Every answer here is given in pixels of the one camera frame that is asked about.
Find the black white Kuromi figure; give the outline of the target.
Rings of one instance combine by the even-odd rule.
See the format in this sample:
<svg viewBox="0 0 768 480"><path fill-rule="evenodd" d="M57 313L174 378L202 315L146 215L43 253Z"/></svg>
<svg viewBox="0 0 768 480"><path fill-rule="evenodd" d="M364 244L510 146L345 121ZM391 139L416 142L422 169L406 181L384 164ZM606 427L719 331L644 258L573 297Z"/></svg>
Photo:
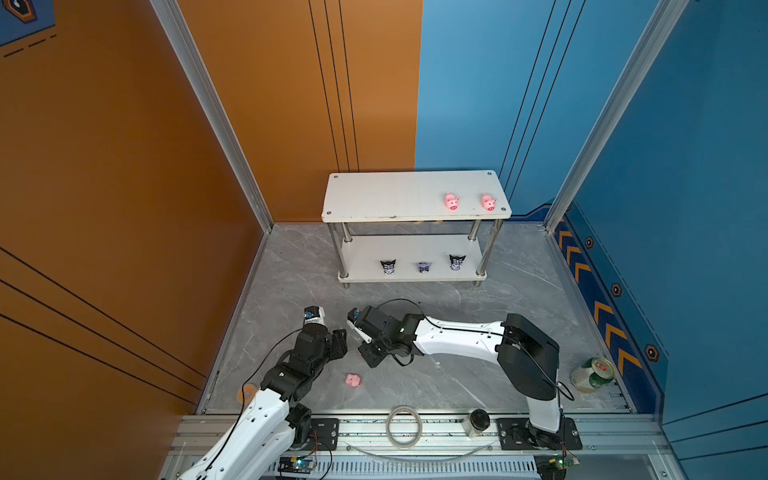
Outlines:
<svg viewBox="0 0 768 480"><path fill-rule="evenodd" d="M381 260L380 265L385 275L393 275L395 273L395 269L396 269L395 259Z"/></svg>
<svg viewBox="0 0 768 480"><path fill-rule="evenodd" d="M450 269L452 271L460 271L462 269L463 263L466 259L465 255L449 255L450 260Z"/></svg>

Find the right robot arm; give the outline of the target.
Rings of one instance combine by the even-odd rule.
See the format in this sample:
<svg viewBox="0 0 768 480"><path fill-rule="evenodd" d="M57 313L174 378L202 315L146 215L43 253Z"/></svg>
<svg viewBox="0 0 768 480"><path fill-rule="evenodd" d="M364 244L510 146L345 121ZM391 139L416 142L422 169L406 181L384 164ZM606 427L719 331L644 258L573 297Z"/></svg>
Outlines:
<svg viewBox="0 0 768 480"><path fill-rule="evenodd" d="M417 356L453 355L498 365L526 398L529 416L509 434L526 448L565 447L560 401L559 344L520 314L485 324L434 319L423 313L392 317L374 306L353 309L347 323L362 339L358 351L369 367L385 358L403 366Z"/></svg>

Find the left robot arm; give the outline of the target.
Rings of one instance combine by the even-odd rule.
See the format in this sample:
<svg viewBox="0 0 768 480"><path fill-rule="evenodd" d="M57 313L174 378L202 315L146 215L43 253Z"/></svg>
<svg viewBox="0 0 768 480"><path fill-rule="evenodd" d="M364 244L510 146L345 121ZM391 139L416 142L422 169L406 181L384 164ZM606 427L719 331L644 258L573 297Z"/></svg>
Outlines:
<svg viewBox="0 0 768 480"><path fill-rule="evenodd" d="M309 322L295 334L293 348L267 371L237 420L183 479L259 479L294 443L305 441L311 410L300 400L329 362L346 355L347 331Z"/></svg>

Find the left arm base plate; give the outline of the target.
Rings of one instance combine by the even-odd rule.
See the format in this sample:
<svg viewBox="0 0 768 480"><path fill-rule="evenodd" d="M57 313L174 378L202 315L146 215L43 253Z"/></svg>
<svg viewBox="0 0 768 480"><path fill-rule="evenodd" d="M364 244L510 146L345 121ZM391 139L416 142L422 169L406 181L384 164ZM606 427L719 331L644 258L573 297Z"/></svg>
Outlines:
<svg viewBox="0 0 768 480"><path fill-rule="evenodd" d="M340 420L338 418L311 418L298 424L295 429L292 450L313 450L319 443L321 450L335 451L338 445Z"/></svg>

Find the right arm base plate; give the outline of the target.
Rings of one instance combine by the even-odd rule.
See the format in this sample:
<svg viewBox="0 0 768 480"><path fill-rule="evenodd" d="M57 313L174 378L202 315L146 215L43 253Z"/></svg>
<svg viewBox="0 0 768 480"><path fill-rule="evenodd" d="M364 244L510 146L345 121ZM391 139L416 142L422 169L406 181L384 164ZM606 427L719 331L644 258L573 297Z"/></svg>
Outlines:
<svg viewBox="0 0 768 480"><path fill-rule="evenodd" d="M556 433L533 427L530 421L523 417L500 418L496 423L501 448L504 451L583 449L581 435L572 418L563 417Z"/></svg>

